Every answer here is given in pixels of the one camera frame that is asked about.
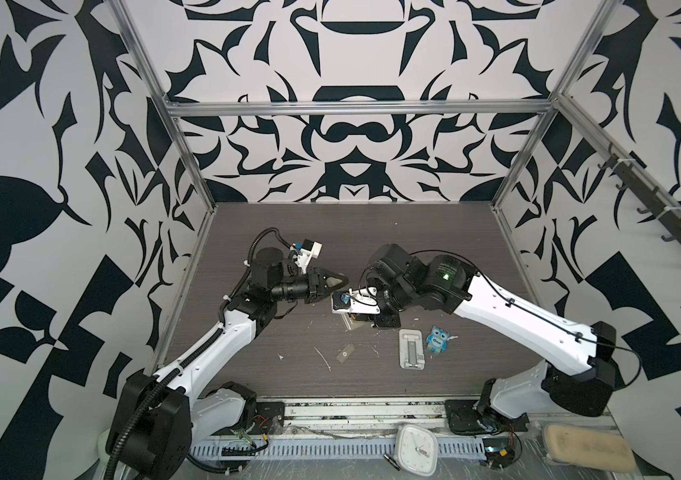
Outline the remote battery cover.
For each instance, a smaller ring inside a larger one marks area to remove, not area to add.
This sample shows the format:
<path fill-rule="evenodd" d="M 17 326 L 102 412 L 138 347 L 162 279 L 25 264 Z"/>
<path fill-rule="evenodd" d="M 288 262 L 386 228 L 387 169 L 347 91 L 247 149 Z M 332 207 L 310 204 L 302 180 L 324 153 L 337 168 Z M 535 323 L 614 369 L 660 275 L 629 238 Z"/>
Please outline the remote battery cover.
<path fill-rule="evenodd" d="M 344 364 L 352 354 L 354 354 L 355 351 L 355 346 L 353 344 L 347 344 L 342 348 L 340 353 L 338 353 L 338 356 L 336 356 L 336 360 L 338 360 L 338 363 Z"/>

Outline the white remote control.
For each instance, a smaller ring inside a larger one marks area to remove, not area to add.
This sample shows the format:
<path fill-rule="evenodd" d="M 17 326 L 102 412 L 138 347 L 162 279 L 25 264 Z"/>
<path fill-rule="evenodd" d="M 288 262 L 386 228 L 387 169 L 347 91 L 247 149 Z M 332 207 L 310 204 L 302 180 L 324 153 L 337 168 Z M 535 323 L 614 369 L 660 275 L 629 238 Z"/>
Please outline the white remote control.
<path fill-rule="evenodd" d="M 362 328 L 362 326 L 366 326 L 368 324 L 369 320 L 368 316 L 365 314 L 353 314 L 347 312 L 340 314 L 340 317 L 347 331 L 354 331 L 358 328 Z"/>

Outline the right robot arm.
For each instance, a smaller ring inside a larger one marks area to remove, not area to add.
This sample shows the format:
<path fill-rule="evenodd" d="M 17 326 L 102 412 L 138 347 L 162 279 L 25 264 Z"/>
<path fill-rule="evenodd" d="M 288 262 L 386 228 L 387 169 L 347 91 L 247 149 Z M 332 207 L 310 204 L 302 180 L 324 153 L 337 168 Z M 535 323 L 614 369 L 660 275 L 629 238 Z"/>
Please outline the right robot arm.
<path fill-rule="evenodd" d="M 600 416 L 615 390 L 610 359 L 616 333 L 603 322 L 567 320 L 500 287 L 467 259 L 435 250 L 424 262 L 397 244 L 380 247 L 367 262 L 388 312 L 417 306 L 475 321 L 536 353 L 541 361 L 510 378 L 488 382 L 479 412 L 508 420 L 562 409 Z"/>

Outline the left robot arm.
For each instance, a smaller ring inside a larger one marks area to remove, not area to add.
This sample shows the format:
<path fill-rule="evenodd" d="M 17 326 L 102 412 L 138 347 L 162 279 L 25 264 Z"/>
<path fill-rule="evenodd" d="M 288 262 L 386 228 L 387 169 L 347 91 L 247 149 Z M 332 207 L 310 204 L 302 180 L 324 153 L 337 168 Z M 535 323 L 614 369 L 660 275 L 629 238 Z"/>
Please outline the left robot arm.
<path fill-rule="evenodd" d="M 346 288 L 347 276 L 313 266 L 312 259 L 297 247 L 250 251 L 246 272 L 220 305 L 216 324 L 178 359 L 152 374 L 128 377 L 104 444 L 104 478 L 116 478 L 123 465 L 143 478 L 170 479 L 192 446 L 252 420 L 256 394 L 248 388 L 226 383 L 212 394 L 202 392 L 278 318 L 280 303 L 312 304 Z"/>

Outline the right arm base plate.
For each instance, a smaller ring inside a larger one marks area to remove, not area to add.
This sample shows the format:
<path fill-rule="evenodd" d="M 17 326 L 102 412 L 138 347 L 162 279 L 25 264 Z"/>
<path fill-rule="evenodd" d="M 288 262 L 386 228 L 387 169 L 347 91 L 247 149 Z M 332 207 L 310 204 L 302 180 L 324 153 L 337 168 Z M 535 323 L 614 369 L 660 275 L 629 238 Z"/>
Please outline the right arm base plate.
<path fill-rule="evenodd" d="M 444 409 L 447 427 L 455 435 L 476 436 L 496 432 L 495 425 L 477 411 L 474 401 L 446 400 Z"/>

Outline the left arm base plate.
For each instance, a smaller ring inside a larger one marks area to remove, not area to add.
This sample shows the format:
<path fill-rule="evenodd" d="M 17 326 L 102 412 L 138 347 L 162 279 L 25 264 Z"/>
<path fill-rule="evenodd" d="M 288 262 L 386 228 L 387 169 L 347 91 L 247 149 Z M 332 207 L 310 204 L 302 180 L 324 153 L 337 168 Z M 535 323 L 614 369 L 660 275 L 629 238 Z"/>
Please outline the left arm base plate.
<path fill-rule="evenodd" d="M 258 401 L 254 408 L 254 416 L 246 421 L 244 431 L 248 435 L 260 437 L 270 435 L 284 427 L 286 420 L 286 404 L 282 401 Z"/>

